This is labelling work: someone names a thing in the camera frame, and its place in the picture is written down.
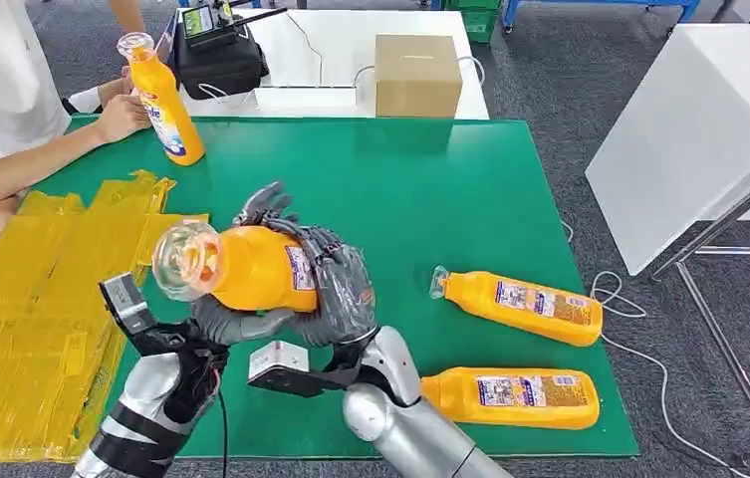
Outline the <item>person's right hand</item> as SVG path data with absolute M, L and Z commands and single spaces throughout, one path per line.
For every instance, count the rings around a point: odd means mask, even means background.
M 143 104 L 132 95 L 114 96 L 93 123 L 99 145 L 120 141 L 148 127 L 150 121 Z

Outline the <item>person's left hand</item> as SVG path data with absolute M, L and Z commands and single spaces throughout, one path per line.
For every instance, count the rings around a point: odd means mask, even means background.
M 118 95 L 129 95 L 133 91 L 133 83 L 130 78 L 130 67 L 123 66 L 121 75 L 107 83 L 97 87 L 98 96 L 102 107 Z

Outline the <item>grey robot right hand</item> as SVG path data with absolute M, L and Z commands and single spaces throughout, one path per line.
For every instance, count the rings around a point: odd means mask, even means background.
M 375 293 L 363 255 L 332 230 L 301 226 L 287 219 L 264 221 L 269 229 L 294 239 L 311 265 L 317 308 L 288 322 L 313 347 L 347 343 L 374 330 Z

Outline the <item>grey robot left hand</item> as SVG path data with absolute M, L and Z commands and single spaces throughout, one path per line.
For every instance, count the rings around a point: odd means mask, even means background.
M 291 197 L 283 192 L 283 183 L 274 181 L 245 201 L 231 226 L 259 225 L 266 216 L 279 216 L 291 201 Z M 204 337 L 226 347 L 274 336 L 297 315 L 291 309 L 274 309 L 265 313 L 236 311 L 212 295 L 198 298 L 190 308 L 191 322 Z

